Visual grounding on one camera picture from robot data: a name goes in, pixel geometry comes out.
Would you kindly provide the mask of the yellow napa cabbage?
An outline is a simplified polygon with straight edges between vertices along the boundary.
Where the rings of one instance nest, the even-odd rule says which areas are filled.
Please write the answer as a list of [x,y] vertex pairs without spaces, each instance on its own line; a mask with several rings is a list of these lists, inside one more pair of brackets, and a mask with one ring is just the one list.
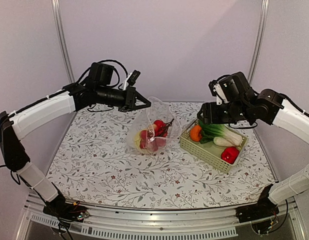
[[147,130],[142,130],[137,133],[133,139],[135,148],[143,154],[149,153],[149,133]]

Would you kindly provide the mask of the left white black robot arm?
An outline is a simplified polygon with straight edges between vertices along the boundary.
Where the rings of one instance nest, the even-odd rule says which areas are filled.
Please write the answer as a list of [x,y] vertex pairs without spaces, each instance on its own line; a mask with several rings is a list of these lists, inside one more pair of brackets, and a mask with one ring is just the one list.
[[4,166],[17,174],[16,182],[24,182],[45,204],[43,212],[60,222],[82,222],[89,216],[79,202],[67,203],[61,191],[48,180],[27,155],[21,140],[41,126],[63,115],[78,112],[95,104],[116,107],[120,112],[149,108],[151,102],[134,87],[140,72],[126,74],[124,87],[112,85],[117,69],[112,59],[94,62],[74,82],[17,111],[0,113],[0,150]]

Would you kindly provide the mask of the red bell pepper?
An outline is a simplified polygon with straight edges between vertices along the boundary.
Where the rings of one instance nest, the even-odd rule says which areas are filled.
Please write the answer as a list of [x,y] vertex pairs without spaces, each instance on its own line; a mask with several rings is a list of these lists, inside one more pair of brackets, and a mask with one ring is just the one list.
[[239,156],[240,151],[234,147],[227,147],[221,154],[221,159],[227,162],[228,164],[233,164],[237,157]]

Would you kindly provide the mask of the clear zip top bag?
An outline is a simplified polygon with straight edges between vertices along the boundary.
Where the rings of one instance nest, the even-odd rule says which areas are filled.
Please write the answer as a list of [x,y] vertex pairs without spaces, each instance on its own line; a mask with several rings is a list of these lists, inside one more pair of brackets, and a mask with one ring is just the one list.
[[128,131],[128,149],[141,154],[152,154],[165,149],[181,135],[181,125],[168,103],[149,97],[151,106],[143,109]]

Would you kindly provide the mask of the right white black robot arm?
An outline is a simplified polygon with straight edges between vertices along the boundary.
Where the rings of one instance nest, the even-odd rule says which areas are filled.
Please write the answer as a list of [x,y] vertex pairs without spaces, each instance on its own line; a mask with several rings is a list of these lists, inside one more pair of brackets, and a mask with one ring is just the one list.
[[[202,123],[236,124],[247,121],[252,125],[261,120],[309,144],[309,114],[285,94],[272,89],[255,92],[241,71],[223,75],[208,86],[216,101],[201,106],[197,118]],[[307,190],[309,164],[287,179],[266,186],[255,204],[236,209],[236,217],[240,223],[270,217],[279,212],[277,206],[282,201]]]

